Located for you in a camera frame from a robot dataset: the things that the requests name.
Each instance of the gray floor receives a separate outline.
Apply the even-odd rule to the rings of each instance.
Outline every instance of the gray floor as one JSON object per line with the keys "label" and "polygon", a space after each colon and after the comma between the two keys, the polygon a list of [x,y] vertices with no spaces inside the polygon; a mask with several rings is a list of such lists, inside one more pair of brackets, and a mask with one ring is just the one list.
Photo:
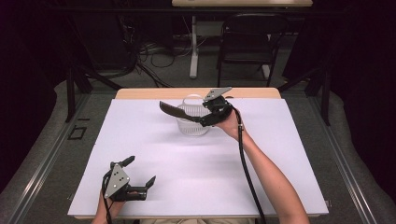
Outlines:
{"label": "gray floor", "polygon": [[[288,59],[292,41],[291,37],[283,41],[271,85],[273,87],[284,83],[280,74]],[[157,52],[152,58],[154,64],[168,65],[172,62],[172,58],[164,56],[161,51]],[[190,55],[176,57],[165,68],[153,66],[151,56],[142,63],[174,87],[214,87],[217,78],[216,52],[217,48],[210,43],[210,39],[200,47],[196,79],[189,78]],[[230,80],[224,80],[224,85],[264,85],[258,81],[261,75],[246,67],[229,66],[225,72]],[[244,79],[253,74],[255,80],[241,80],[240,74],[243,74]],[[124,87],[155,87],[153,81],[138,70],[113,80]],[[115,95],[113,90],[98,81],[92,80],[92,85],[92,94],[77,94],[78,113],[69,124],[64,123],[67,113],[65,83],[56,88],[58,101],[48,124],[0,195],[0,223],[89,223],[67,216],[71,203],[67,198],[78,186],[85,162]],[[312,223],[396,223],[395,204],[374,182],[350,142],[342,101],[332,94],[331,127],[326,127],[318,118],[317,98],[304,96],[302,90],[305,85],[301,83],[283,92],[282,97],[288,102],[325,200],[332,204],[329,215],[312,218]],[[88,127],[83,140],[67,140],[67,135],[75,125]],[[334,153],[334,148],[338,148],[343,156],[341,161],[345,160],[346,163],[339,163],[337,156],[340,154]],[[276,220],[269,219],[269,222],[276,223]]]}

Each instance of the human hand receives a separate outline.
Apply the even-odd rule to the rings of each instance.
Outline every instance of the human hand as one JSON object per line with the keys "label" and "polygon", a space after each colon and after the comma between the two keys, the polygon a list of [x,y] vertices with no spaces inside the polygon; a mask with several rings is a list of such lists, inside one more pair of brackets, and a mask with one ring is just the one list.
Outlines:
{"label": "human hand", "polygon": [[[224,132],[226,132],[229,136],[231,136],[233,139],[238,141],[238,119],[236,118],[236,113],[233,110],[228,116],[228,118],[220,123],[217,123],[215,126],[221,128]],[[244,126],[243,127],[243,134],[247,134],[247,131]]]}

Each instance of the chair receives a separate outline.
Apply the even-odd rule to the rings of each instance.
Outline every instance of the chair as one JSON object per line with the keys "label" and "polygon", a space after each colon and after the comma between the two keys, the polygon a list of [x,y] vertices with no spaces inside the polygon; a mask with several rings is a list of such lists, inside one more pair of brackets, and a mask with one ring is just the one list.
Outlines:
{"label": "chair", "polygon": [[279,42],[288,26],[288,20],[276,14],[242,13],[226,19],[219,44],[218,87],[223,63],[258,64],[259,69],[268,64],[270,74],[266,86],[269,87]]}

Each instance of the white tabletop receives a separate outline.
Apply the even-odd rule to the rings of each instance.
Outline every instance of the white tabletop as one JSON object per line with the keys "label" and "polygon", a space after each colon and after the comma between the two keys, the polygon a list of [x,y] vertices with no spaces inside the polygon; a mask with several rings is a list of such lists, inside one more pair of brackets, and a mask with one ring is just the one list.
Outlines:
{"label": "white tabletop", "polygon": [[[181,100],[164,99],[170,105]],[[303,144],[282,99],[229,99],[250,135],[296,188],[308,215],[328,214]],[[156,100],[113,100],[68,215],[93,217],[103,175],[112,161],[135,156],[124,168],[131,186],[157,176],[148,197],[128,202],[121,218],[258,217],[238,145],[219,128],[187,136]],[[275,215],[247,158],[262,209]]]}
{"label": "white tabletop", "polygon": [[311,7],[312,0],[172,0],[174,7]]}

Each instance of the black curtain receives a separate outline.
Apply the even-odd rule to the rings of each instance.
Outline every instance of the black curtain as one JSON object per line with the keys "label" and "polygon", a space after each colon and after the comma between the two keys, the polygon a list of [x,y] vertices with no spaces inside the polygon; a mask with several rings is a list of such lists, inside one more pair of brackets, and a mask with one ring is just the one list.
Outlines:
{"label": "black curtain", "polygon": [[283,76],[293,79],[318,66],[342,31],[341,48],[329,66],[331,90],[344,101],[358,154],[396,202],[396,5],[390,0],[314,2],[320,9],[348,6],[353,9],[340,21],[306,21]]}
{"label": "black curtain", "polygon": [[65,80],[70,65],[67,55],[77,55],[89,65],[64,18],[47,17],[39,4],[0,2],[1,191],[50,118],[56,103],[53,88]]}

